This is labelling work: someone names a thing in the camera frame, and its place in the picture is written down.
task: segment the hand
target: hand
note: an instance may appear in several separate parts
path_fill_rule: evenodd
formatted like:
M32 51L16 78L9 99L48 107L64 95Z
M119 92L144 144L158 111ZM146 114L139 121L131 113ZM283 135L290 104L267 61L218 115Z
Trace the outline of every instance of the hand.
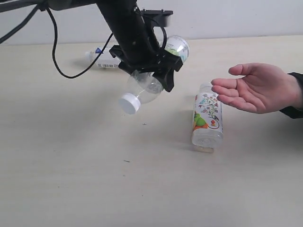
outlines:
M229 69L237 79L214 79L218 100L239 110L264 114L293 106L303 108L302 90L295 77L279 67L262 63L239 64Z

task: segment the table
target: table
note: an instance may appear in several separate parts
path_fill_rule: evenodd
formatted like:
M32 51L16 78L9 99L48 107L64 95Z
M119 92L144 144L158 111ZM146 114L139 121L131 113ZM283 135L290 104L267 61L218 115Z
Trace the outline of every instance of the table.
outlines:
M173 91L132 116L117 104L120 70L68 80L51 45L0 47L0 225L302 226L302 120L223 106L219 149L195 152L190 136L199 84L232 77L237 63L303 72L303 36L189 44ZM59 65L80 72L98 45L59 45Z

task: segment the lying bottle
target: lying bottle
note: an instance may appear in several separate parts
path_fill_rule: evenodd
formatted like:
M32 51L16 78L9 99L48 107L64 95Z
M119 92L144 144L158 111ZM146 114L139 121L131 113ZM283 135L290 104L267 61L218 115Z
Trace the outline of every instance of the lying bottle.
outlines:
M195 97L192 143L196 150L211 153L223 141L222 104L212 84L202 84Z
M96 61L96 65L100 68L119 68L120 60L118 58L113 58L112 55L109 53L111 47L105 48L103 53L100 55L98 60ZM97 48L95 51L86 52L86 60L89 63L92 63L96 57L101 53L102 49Z
M177 35L167 39L166 51L181 57L183 63L189 56L189 45ZM135 114L142 104L149 103L163 91L162 84L153 76L153 72L138 73L135 71L127 82L127 88L119 99L119 104L127 114Z

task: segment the bottle bottom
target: bottle bottom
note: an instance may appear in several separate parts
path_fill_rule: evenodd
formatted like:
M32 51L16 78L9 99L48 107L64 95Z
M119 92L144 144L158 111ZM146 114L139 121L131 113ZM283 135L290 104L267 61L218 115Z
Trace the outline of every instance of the bottle bottom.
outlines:
M200 148L217 148L222 144L223 134L211 129L193 131L192 143Z

